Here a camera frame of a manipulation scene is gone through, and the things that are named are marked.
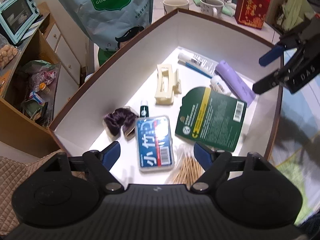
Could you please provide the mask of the brown quilted cushion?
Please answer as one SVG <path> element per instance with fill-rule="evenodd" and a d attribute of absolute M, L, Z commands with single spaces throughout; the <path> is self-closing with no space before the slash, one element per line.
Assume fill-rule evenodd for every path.
<path fill-rule="evenodd" d="M 0 170 L 0 227 L 1 237 L 19 225 L 18 219 L 11 205 L 13 192 L 38 168 L 40 168 L 52 156 L 61 151 L 53 152 L 34 163 L 20 163 L 6 157 L 1 157 Z"/>

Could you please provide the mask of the teal toaster oven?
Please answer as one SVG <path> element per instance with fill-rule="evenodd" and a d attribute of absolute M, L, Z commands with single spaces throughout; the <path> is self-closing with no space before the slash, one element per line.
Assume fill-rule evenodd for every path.
<path fill-rule="evenodd" d="M 6 0 L 1 4 L 1 34 L 10 44 L 18 44 L 39 16 L 34 0 Z"/>

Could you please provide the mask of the plaid blue green tablecloth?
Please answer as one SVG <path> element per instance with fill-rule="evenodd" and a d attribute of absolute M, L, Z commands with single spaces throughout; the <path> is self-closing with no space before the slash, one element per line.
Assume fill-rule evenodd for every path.
<path fill-rule="evenodd" d="M 319 211 L 319 77 L 295 94 L 283 90 L 280 120 L 270 163 L 301 192 L 295 224 Z"/>

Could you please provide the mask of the green snack packet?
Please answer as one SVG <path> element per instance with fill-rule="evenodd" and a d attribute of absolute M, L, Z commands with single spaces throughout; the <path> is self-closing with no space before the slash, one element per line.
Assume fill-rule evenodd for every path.
<path fill-rule="evenodd" d="M 98 63 L 99 63 L 99 66 L 101 67 L 115 53 L 116 53 L 116 51 L 103 50 L 103 49 L 99 48 L 99 50 L 98 50 Z"/>

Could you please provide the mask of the bag of cotton swabs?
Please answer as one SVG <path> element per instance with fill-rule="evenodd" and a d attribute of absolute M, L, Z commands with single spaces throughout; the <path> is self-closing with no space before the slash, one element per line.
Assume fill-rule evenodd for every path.
<path fill-rule="evenodd" d="M 203 175 L 204 169 L 194 156 L 194 147 L 181 144 L 174 148 L 175 166 L 166 184 L 183 184 L 188 189 Z"/>

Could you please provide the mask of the clutter of snack packets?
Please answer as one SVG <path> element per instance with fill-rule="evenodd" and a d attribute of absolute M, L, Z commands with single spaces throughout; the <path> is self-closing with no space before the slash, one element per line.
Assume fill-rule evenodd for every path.
<path fill-rule="evenodd" d="M 48 128 L 54 117 L 55 95 L 62 64 L 43 60 L 30 61 L 22 67 L 28 77 L 21 112 L 36 124 Z"/>

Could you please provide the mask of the purple velvet scrunchie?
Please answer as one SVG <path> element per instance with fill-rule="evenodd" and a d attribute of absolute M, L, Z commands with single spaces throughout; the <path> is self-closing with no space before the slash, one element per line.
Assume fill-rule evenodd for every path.
<path fill-rule="evenodd" d="M 103 117 L 103 126 L 110 140 L 117 140 L 121 132 L 127 141 L 135 137 L 135 125 L 139 115 L 131 107 L 115 109 Z"/>

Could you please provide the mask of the cream plastic hair claw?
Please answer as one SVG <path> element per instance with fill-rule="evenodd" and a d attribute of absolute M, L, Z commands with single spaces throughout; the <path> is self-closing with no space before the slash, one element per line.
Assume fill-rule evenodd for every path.
<path fill-rule="evenodd" d="M 157 65 L 157 90 L 155 94 L 157 105 L 172 105 L 174 96 L 181 94 L 181 81 L 178 69 L 171 64 Z"/>

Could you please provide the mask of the small white bottle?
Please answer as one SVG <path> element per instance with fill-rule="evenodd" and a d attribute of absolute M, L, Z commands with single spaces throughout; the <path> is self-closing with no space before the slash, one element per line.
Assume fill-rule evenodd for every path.
<path fill-rule="evenodd" d="M 219 75 L 214 75 L 210 80 L 211 88 L 220 94 L 230 96 L 231 91 Z"/>

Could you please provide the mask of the white patterned mug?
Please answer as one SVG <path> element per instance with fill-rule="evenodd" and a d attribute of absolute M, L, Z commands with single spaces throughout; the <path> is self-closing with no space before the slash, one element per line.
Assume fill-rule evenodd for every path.
<path fill-rule="evenodd" d="M 220 0 L 201 0 L 200 10 L 205 15 L 221 18 L 223 6 Z"/>

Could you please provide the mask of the green carded tool package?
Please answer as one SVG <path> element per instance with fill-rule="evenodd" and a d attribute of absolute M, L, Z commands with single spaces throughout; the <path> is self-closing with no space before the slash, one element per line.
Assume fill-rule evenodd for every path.
<path fill-rule="evenodd" d="M 247 103 L 209 87 L 191 89 L 182 99 L 175 134 L 187 140 L 234 152 Z"/>

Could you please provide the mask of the white cardboard box brown rim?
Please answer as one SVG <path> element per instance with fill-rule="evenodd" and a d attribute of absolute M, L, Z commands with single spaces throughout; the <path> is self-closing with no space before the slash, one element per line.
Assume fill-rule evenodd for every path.
<path fill-rule="evenodd" d="M 182 98 L 210 79 L 178 61 L 182 49 L 216 62 L 226 61 L 249 86 L 277 69 L 259 58 L 272 44 L 236 25 L 191 10 L 175 10 L 146 28 L 106 61 L 71 97 L 50 125 L 50 132 L 69 155 L 102 150 L 111 143 L 103 117 L 120 107 L 150 116 L 165 115 L 175 129 Z"/>

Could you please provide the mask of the mint green cloth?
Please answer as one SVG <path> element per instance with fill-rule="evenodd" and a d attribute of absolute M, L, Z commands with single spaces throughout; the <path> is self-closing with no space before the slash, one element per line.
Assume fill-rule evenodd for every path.
<path fill-rule="evenodd" d="M 201 6 L 201 0 L 193 0 L 193 2 L 197 7 Z M 223 6 L 222 13 L 227 16 L 233 17 L 235 15 L 235 9 L 236 5 L 234 3 L 227 3 L 227 5 Z"/>

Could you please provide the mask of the white blue toothpaste tube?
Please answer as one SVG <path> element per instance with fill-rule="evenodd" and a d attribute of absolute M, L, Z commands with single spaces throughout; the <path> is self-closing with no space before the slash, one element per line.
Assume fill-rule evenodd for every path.
<path fill-rule="evenodd" d="M 184 65 L 208 78 L 212 78 L 215 75 L 215 68 L 217 66 L 216 61 L 212 61 L 197 54 L 188 53 L 187 51 L 181 51 L 178 55 L 179 61 Z"/>

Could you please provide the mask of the white mug dark rim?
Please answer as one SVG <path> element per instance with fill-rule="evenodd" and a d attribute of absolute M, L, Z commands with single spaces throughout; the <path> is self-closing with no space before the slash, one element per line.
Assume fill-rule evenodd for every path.
<path fill-rule="evenodd" d="M 189 9 L 189 0 L 164 0 L 163 1 L 164 14 L 168 14 L 175 9 Z"/>

